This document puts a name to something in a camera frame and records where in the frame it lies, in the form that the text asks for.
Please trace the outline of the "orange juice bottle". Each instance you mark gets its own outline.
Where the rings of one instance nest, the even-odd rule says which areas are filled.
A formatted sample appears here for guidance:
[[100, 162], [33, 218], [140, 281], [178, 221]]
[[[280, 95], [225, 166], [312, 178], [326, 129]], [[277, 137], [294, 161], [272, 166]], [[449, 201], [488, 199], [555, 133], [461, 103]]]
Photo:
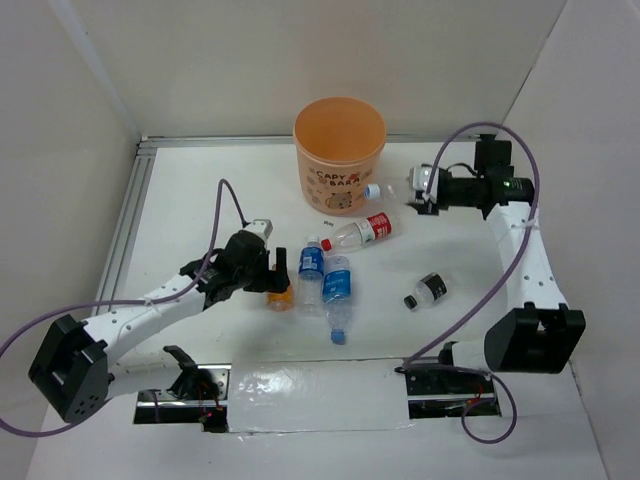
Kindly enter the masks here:
[[293, 286], [290, 285], [283, 293], [269, 292], [266, 296], [266, 306], [275, 312], [284, 312], [294, 307]]

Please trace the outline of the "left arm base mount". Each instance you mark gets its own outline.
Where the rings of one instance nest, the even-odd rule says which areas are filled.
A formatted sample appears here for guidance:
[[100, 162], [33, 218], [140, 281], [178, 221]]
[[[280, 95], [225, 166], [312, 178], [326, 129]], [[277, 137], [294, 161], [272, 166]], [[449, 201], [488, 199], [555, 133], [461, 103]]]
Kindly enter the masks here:
[[140, 391], [133, 424], [193, 424], [203, 432], [227, 433], [231, 365], [203, 364], [198, 368], [197, 379], [177, 389]]

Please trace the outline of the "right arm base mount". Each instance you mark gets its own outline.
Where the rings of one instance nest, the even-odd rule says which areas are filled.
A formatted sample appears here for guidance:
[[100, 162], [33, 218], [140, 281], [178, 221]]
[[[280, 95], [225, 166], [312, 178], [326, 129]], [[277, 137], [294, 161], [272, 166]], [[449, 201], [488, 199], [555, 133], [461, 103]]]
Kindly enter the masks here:
[[494, 384], [486, 376], [436, 364], [414, 365], [402, 374], [412, 420], [459, 418], [472, 405], [470, 416], [501, 415]]

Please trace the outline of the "small black-label bottle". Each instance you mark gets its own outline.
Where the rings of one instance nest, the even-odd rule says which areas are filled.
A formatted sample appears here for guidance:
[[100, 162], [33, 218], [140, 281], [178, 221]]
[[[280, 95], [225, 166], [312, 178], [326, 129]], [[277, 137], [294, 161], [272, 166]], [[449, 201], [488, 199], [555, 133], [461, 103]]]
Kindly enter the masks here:
[[432, 272], [417, 281], [412, 293], [405, 296], [403, 302], [409, 310], [431, 306], [448, 293], [443, 277]]

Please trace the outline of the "red-label clear bottle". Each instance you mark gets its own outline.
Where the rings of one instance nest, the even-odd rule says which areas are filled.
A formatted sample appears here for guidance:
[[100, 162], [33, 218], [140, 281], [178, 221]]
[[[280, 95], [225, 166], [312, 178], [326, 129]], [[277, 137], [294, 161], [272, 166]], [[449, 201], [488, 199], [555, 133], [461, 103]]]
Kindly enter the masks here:
[[320, 245], [325, 252], [331, 254], [351, 253], [402, 232], [401, 217], [390, 210], [382, 210], [340, 227], [329, 237], [322, 239]]

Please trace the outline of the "blue-label bottle white cap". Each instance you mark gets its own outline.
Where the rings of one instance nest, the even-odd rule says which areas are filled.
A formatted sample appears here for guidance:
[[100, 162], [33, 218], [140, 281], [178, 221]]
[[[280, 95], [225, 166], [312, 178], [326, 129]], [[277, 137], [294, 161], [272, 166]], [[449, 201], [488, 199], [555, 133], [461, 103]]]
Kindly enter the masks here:
[[324, 250], [318, 236], [309, 236], [298, 264], [297, 305], [304, 316], [316, 316], [322, 302]]

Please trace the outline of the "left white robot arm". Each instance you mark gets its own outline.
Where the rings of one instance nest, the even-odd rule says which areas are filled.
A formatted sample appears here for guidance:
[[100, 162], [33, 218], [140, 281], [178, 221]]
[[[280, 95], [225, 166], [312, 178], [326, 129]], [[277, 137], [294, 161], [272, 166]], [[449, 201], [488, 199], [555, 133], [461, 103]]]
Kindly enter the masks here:
[[135, 305], [77, 321], [56, 319], [29, 369], [32, 383], [60, 418], [76, 424], [108, 400], [144, 390], [176, 399], [221, 398], [220, 379], [177, 345], [129, 357], [142, 342], [215, 304], [237, 290], [283, 293], [290, 285], [286, 251], [269, 261], [270, 221], [255, 220], [233, 234], [211, 260], [197, 259]]

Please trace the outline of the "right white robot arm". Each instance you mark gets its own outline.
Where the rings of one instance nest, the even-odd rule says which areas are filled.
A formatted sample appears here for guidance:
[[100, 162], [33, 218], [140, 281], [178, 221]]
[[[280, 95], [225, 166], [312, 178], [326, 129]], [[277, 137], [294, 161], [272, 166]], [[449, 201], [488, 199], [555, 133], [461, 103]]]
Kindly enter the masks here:
[[[569, 307], [558, 287], [539, 226], [539, 169], [530, 164], [529, 178], [517, 177], [512, 145], [483, 137], [475, 144], [475, 176], [456, 178], [438, 164], [411, 169], [408, 204], [421, 215], [437, 215], [451, 207], [478, 209], [499, 251], [503, 273], [471, 310], [443, 334], [405, 360], [409, 368], [433, 347], [441, 350], [436, 379], [448, 392], [460, 391], [471, 370], [495, 373], [558, 374], [568, 363], [586, 320]], [[507, 311], [479, 339], [456, 341], [454, 333], [500, 291]]]

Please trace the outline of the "clear crushed plastic bottle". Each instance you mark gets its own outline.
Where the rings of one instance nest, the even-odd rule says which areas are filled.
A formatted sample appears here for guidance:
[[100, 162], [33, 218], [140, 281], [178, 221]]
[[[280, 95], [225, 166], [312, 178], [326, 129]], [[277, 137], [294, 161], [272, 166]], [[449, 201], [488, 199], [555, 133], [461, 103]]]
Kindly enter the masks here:
[[364, 198], [368, 202], [395, 208], [410, 205], [415, 200], [415, 191], [405, 180], [390, 183], [370, 183], [365, 187]]

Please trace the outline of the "blue-label bottle blue cap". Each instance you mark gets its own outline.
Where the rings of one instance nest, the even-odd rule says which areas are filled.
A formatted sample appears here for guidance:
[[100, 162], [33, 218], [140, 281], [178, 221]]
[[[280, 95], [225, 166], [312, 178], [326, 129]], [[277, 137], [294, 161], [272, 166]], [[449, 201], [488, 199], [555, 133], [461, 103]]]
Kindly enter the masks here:
[[345, 345], [353, 317], [352, 269], [347, 257], [333, 255], [325, 258], [322, 300], [331, 342]]

